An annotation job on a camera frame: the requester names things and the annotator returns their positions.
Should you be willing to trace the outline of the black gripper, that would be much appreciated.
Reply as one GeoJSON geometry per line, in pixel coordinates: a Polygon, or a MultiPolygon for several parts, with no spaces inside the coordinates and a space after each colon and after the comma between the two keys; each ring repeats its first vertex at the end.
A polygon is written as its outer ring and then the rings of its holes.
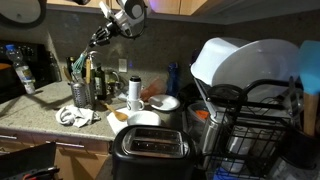
{"type": "Polygon", "coordinates": [[[88,46],[103,46],[110,43],[113,36],[117,36],[118,32],[113,27],[99,27],[96,32],[91,36],[88,46]]]}

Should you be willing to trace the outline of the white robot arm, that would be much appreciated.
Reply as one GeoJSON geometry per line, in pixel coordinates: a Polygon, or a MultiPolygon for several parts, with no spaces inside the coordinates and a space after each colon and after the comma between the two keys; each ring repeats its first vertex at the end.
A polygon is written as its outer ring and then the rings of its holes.
{"type": "Polygon", "coordinates": [[[110,39],[118,35],[135,39],[144,32],[148,9],[144,0],[116,0],[116,2],[121,8],[117,13],[103,1],[99,2],[99,7],[108,22],[100,26],[91,36],[88,47],[109,44],[110,39]]]}

